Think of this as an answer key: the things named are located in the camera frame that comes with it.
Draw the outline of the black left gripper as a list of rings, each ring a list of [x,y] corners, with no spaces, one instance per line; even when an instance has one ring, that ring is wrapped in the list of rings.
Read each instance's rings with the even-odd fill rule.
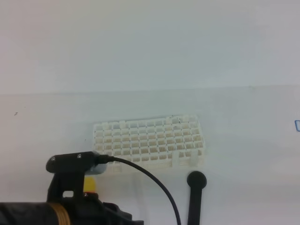
[[[143,220],[133,220],[130,213],[122,211],[118,205],[101,202],[96,193],[84,193],[80,201],[67,203],[67,211],[72,225],[143,225]]]

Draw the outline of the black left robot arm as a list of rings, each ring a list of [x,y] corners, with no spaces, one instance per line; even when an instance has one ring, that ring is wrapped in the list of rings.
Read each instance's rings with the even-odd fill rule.
[[[83,199],[63,198],[60,202],[2,202],[2,225],[143,225],[116,204],[101,202],[96,193]]]

